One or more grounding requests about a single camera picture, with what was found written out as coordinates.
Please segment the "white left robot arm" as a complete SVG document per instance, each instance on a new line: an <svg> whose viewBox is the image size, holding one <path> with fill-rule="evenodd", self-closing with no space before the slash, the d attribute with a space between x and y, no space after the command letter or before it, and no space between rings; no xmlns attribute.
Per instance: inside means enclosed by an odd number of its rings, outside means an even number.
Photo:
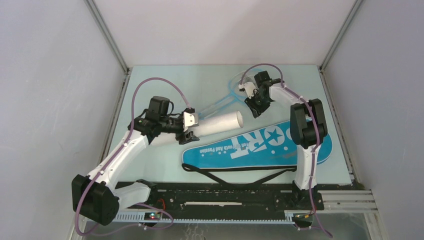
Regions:
<svg viewBox="0 0 424 240"><path fill-rule="evenodd" d="M124 187L117 187L120 175L160 134L174 134L183 145L198 141L189 127L198 124L194 108L187 107L180 113L169 113L173 103L166 97L154 96L141 115L133 117L123 139L115 149L92 171L78 174L71 182L73 210L77 216L87 217L106 226L117 213L141 203L153 208L158 194L151 190L152 184L145 180Z"/></svg>

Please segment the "white shuttlecock tube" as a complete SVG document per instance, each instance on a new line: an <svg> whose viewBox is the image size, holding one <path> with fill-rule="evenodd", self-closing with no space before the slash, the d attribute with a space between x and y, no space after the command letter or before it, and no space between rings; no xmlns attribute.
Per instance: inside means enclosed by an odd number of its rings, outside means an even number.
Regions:
<svg viewBox="0 0 424 240"><path fill-rule="evenodd" d="M185 132L193 132L200 138L218 133L223 133L231 130L241 129L244 126L243 116L240 111L233 111L223 115L210 117L199 120L197 125L185 127ZM177 143L175 133L161 133L152 142L151 146L163 146Z"/></svg>

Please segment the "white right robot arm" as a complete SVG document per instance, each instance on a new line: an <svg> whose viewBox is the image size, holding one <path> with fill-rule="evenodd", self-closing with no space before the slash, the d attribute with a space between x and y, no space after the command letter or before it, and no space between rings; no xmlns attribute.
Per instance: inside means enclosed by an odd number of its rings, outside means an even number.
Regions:
<svg viewBox="0 0 424 240"><path fill-rule="evenodd" d="M306 190L316 186L318 153L328 127L324 107L318 98L306 100L290 89L281 78L270 78L267 71L254 76L254 82L240 80L239 91L245 92L244 100L254 118L258 118L271 105L277 102L290 106L290 136L297 146L297 170L294 183L299 189L291 194L291 204L304 209L311 202Z"/></svg>

